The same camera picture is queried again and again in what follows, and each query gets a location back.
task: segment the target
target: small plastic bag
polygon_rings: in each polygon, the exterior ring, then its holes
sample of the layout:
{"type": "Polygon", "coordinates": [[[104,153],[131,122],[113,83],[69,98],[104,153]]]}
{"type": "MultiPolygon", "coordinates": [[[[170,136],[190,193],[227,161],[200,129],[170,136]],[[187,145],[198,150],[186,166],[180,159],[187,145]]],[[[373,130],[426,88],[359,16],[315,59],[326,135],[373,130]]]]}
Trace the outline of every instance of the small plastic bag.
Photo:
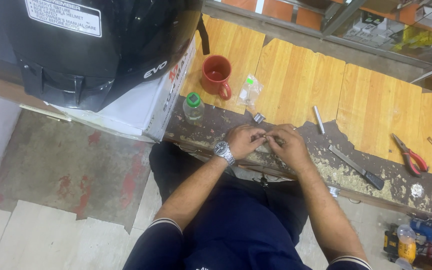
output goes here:
{"type": "Polygon", "coordinates": [[[237,104],[246,105],[255,109],[256,100],[263,90],[263,87],[264,86],[259,83],[253,75],[249,74],[241,88],[241,92],[237,98],[237,104]]]}

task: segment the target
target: pliers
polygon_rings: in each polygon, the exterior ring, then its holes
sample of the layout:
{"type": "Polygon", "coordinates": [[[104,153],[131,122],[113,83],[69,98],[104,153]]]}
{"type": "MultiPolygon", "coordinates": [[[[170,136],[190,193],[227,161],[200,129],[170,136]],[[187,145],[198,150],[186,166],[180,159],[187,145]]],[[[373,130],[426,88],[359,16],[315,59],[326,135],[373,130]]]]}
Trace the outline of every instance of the pliers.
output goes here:
{"type": "Polygon", "coordinates": [[[428,165],[426,165],[426,162],[423,160],[421,156],[418,156],[415,152],[411,151],[411,149],[408,149],[408,147],[406,147],[406,144],[404,144],[394,133],[393,133],[393,138],[396,141],[396,144],[399,146],[401,153],[403,154],[403,159],[406,165],[406,169],[408,169],[411,175],[421,178],[423,176],[421,172],[427,172],[429,170],[428,165]],[[416,166],[414,166],[413,162],[411,161],[411,158],[413,158],[414,161],[416,161],[419,170],[416,168],[416,166]]]}

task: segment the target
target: metal watch strap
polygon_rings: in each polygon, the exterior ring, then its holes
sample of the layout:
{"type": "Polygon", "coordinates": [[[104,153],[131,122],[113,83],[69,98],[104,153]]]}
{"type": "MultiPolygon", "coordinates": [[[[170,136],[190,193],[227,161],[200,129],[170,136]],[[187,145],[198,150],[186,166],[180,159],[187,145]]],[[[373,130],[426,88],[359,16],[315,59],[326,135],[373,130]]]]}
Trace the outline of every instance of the metal watch strap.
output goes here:
{"type": "Polygon", "coordinates": [[[229,165],[231,166],[231,165],[233,165],[234,163],[235,163],[235,159],[234,159],[234,156],[231,154],[231,151],[229,151],[229,149],[228,149],[228,151],[224,154],[224,155],[222,155],[221,157],[223,157],[228,163],[229,163],[229,165]]]}

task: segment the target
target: watch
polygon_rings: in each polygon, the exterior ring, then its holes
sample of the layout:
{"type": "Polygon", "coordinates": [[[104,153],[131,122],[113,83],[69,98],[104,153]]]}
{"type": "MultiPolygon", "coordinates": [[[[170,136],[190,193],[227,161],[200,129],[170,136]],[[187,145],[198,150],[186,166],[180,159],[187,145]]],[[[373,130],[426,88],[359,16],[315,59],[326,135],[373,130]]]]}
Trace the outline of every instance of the watch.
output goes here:
{"type": "Polygon", "coordinates": [[[230,145],[225,141],[221,141],[217,143],[214,146],[213,151],[216,155],[224,158],[229,163],[230,166],[233,165],[234,162],[236,161],[234,159],[234,156],[231,154],[230,145]]]}

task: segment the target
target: black knife handle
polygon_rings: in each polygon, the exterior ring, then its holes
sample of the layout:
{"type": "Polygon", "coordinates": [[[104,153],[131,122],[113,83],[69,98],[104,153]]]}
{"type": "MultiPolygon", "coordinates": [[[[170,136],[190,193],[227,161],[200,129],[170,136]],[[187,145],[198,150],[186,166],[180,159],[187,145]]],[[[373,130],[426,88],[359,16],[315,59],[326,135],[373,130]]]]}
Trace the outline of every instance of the black knife handle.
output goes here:
{"type": "Polygon", "coordinates": [[[381,178],[376,175],[366,171],[366,174],[363,175],[364,179],[368,180],[373,186],[375,186],[378,190],[382,190],[385,186],[385,181],[381,180],[381,178]]]}

